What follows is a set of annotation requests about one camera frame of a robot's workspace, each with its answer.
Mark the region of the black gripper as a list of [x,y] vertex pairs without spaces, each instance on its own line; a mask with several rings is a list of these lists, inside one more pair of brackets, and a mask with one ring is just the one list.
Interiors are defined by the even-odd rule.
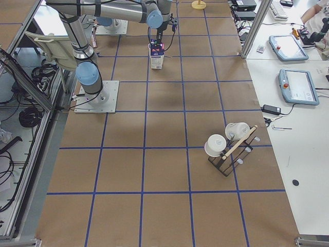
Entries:
[[162,43],[162,36],[165,30],[166,30],[166,25],[161,25],[159,28],[157,28],[156,44]]

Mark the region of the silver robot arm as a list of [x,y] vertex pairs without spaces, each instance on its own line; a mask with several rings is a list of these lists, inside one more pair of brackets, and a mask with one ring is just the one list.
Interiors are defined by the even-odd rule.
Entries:
[[108,17],[96,17],[96,21],[99,25],[107,29],[117,29],[121,25],[121,21],[118,19],[112,19]]
[[97,56],[84,33],[80,17],[92,15],[146,23],[149,28],[162,34],[170,23],[171,1],[47,1],[56,10],[73,47],[77,62],[76,76],[85,97],[92,105],[104,103],[108,93],[100,74]]

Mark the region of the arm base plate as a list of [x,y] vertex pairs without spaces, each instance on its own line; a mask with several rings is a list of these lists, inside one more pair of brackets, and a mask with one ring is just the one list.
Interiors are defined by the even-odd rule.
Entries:
[[119,36],[126,35],[128,21],[113,20],[110,26],[103,26],[98,24],[96,29],[97,36]]
[[74,108],[74,112],[77,114],[89,114],[89,113],[115,113],[117,97],[119,91],[118,80],[104,80],[103,89],[100,95],[90,101],[93,97],[87,94],[87,97],[82,96],[77,99],[77,107]]

